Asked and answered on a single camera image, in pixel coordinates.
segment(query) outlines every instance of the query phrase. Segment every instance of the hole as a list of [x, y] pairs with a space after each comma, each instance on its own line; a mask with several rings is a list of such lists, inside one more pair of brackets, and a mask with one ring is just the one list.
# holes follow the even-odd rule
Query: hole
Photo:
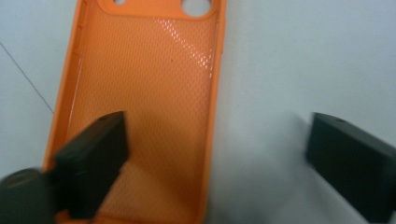
[[212, 3], [210, 0], [182, 0], [181, 8], [183, 11], [193, 17], [201, 17], [204, 16], [207, 12], [209, 12], [212, 7]]
[[116, 5], [122, 5], [125, 3], [126, 0], [114, 0], [114, 4]]

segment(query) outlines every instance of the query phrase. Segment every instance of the textured back panel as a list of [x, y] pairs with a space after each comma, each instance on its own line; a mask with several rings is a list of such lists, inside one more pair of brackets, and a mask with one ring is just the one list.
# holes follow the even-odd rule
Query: textured back panel
[[71, 65], [78, 67], [78, 81], [66, 140], [123, 110], [131, 146], [100, 217], [195, 222], [218, 15], [202, 21], [131, 18], [107, 14], [95, 1], [86, 8], [87, 25], [75, 43], [79, 58]]

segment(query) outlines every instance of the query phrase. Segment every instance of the white surface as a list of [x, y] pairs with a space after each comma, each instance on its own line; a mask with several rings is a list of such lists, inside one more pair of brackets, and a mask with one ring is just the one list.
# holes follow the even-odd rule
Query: white surface
[[[0, 176], [42, 162], [75, 1], [1, 1]], [[313, 111], [396, 146], [396, 2], [229, 0], [206, 223], [366, 223], [304, 162]]]

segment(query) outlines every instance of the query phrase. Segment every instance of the phone case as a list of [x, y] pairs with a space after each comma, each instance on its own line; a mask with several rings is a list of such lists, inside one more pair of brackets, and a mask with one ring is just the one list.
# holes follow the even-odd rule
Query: phone case
[[211, 5], [195, 18], [181, 0], [78, 0], [43, 167], [125, 111], [131, 156], [94, 223], [202, 223], [226, 1]]

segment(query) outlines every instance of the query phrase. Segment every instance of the orange phone case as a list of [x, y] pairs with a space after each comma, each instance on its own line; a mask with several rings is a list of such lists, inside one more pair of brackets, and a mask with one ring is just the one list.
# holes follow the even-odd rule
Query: orange phone case
[[131, 156], [94, 223], [203, 221], [226, 1], [211, 4], [194, 18], [181, 0], [78, 0], [43, 167], [126, 111]]

